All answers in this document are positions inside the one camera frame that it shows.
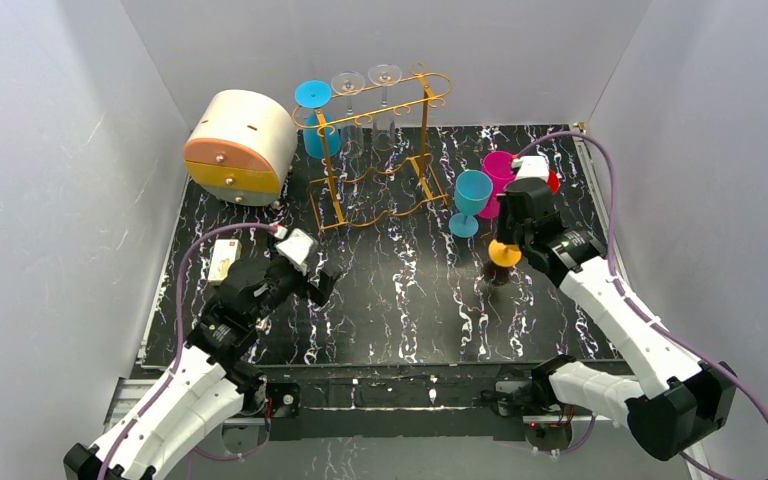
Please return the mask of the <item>light blue wine glass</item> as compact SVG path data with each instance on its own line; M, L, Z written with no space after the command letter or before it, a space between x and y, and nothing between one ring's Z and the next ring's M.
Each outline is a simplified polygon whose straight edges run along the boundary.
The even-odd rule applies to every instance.
M478 232L476 216L486 207L492 192L492 180L482 171L466 170L456 178L454 204L457 212L449 220L452 235L470 238Z

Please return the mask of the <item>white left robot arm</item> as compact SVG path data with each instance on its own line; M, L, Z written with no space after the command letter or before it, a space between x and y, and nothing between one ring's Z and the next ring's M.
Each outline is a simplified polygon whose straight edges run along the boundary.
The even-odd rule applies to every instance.
M66 453L66 477L162 479L226 419L240 413L269 417L267 377L248 360L259 323L292 296L325 305L342 275L327 264L313 281L276 254L255 279L242 261L234 262L178 359L115 426Z

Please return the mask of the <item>red wine glass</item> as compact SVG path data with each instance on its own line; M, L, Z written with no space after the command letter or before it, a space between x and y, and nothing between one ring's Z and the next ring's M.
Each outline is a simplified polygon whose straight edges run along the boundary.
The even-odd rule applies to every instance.
M550 188L550 191L553 195L555 195L560 190L560 179L557 175L557 173L553 170L550 170L547 177L547 184Z

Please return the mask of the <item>magenta wine glass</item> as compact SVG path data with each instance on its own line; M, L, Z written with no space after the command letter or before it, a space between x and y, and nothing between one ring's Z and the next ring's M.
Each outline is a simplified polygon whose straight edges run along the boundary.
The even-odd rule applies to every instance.
M516 177L512 170L513 160L514 155L505 151L493 151L484 157L482 171L491 179L493 188L487 204L478 213L479 217L494 219L499 215L497 195Z

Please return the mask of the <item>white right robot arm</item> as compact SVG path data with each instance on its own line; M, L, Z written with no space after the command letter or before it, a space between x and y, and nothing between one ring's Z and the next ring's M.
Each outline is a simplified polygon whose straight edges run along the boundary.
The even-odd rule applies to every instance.
M604 246L564 225L546 181L525 178L498 197L496 238L575 301L620 351L634 376L595 370L570 355L532 369L533 406L575 405L628 428L638 445L666 461L722 428L736 386L730 369L665 338L640 318L627 287L617 287Z

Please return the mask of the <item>yellow wine glass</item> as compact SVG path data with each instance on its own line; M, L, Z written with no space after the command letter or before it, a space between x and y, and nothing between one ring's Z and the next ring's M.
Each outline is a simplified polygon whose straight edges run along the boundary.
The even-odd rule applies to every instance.
M516 245L507 245L498 240L492 240L488 245L490 262L501 268L511 268L519 263L522 253Z

